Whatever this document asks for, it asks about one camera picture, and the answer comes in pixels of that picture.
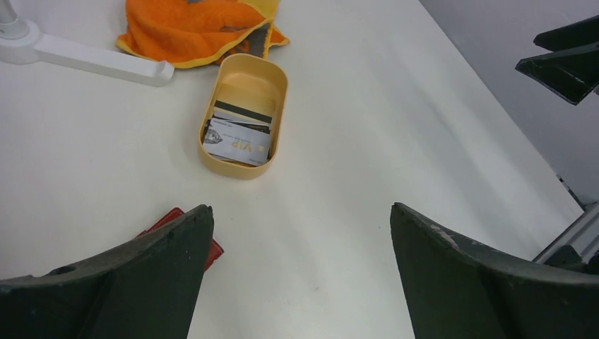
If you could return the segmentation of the red leather card holder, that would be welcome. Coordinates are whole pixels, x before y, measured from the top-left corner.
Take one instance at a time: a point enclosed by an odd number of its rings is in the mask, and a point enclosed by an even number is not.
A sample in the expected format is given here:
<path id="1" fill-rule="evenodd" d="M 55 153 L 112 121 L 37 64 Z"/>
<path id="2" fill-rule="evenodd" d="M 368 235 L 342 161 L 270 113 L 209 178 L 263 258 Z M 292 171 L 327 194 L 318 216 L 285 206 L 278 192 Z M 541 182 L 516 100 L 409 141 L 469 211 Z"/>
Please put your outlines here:
<path id="1" fill-rule="evenodd" d="M 136 239 L 142 237 L 146 234 L 154 232 L 161 227 L 165 226 L 167 223 L 172 222 L 173 220 L 179 218 L 184 214 L 184 211 L 181 208 L 175 207 L 162 216 L 153 226 L 148 229 L 142 231 L 136 236 Z M 204 271 L 207 271 L 215 261 L 217 261 L 223 254 L 225 253 L 224 249 L 217 243 L 214 239 L 211 240 L 210 248 L 208 251 L 208 258 L 206 260 Z"/>

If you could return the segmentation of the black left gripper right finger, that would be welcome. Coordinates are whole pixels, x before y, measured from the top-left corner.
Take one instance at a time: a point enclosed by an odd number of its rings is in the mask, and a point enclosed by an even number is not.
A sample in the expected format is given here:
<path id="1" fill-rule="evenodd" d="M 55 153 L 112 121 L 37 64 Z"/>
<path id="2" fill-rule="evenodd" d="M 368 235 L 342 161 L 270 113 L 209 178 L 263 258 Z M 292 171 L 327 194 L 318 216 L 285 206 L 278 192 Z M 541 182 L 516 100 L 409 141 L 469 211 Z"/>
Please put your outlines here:
<path id="1" fill-rule="evenodd" d="M 598 337 L 598 274 L 512 256 L 402 203 L 390 228 L 416 338 Z"/>

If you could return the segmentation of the white rack stand base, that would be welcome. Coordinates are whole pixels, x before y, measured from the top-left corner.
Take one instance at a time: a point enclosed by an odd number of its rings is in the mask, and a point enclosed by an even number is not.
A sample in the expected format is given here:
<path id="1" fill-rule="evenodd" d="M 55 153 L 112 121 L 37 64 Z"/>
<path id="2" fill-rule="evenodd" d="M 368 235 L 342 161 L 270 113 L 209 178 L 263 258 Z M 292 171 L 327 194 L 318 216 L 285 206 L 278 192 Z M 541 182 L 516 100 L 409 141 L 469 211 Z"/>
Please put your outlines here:
<path id="1" fill-rule="evenodd" d="M 17 65 L 43 61 L 154 87 L 168 84 L 174 74 L 167 61 L 98 49 L 42 32 L 31 20 L 19 17 L 10 1 L 1 2 L 1 60 Z"/>

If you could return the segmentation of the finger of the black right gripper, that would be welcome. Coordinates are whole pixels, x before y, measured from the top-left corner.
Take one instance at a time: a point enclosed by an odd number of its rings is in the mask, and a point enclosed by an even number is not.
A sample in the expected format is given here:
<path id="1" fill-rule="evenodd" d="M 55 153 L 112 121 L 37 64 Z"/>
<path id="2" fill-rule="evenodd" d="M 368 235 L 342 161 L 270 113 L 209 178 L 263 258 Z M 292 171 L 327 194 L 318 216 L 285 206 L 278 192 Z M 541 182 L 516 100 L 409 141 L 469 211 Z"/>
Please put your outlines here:
<path id="1" fill-rule="evenodd" d="M 516 70 L 578 105 L 598 88 L 598 43 L 522 59 Z"/>
<path id="2" fill-rule="evenodd" d="M 598 16 L 540 33 L 533 43 L 551 52 L 582 47 L 598 42 Z"/>

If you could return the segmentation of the silver VIP card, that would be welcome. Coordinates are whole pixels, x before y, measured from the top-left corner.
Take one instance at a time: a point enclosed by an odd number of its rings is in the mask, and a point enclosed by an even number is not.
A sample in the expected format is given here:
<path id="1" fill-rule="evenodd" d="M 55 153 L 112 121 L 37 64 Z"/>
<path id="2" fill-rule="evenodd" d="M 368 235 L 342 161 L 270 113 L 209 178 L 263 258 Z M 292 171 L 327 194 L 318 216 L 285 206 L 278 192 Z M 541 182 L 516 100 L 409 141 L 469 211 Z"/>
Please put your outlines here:
<path id="1" fill-rule="evenodd" d="M 271 135 L 233 121 L 212 118 L 207 123 L 201 145 L 216 157 L 257 167 L 268 162 Z"/>

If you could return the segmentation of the orange yellow cloth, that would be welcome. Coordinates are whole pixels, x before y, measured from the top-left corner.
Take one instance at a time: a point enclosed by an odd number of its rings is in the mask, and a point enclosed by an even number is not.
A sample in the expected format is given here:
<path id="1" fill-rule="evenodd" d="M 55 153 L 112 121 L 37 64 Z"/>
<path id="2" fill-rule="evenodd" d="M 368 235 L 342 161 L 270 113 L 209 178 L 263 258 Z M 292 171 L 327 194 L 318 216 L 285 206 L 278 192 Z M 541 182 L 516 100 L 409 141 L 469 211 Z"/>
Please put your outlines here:
<path id="1" fill-rule="evenodd" d="M 265 59 L 289 39 L 275 26 L 278 1 L 128 0 L 116 46 L 176 69 L 220 64 L 231 54 Z"/>

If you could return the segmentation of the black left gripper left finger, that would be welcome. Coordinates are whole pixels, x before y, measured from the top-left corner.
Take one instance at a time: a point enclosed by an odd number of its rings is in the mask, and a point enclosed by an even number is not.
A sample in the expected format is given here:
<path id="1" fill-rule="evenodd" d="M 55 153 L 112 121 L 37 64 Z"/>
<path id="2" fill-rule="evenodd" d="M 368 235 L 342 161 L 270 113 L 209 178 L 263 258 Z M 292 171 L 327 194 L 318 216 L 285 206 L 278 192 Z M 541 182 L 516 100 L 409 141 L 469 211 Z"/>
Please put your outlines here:
<path id="1" fill-rule="evenodd" d="M 213 238 L 210 206 L 43 276 L 1 281 L 2 338 L 186 338 Z"/>

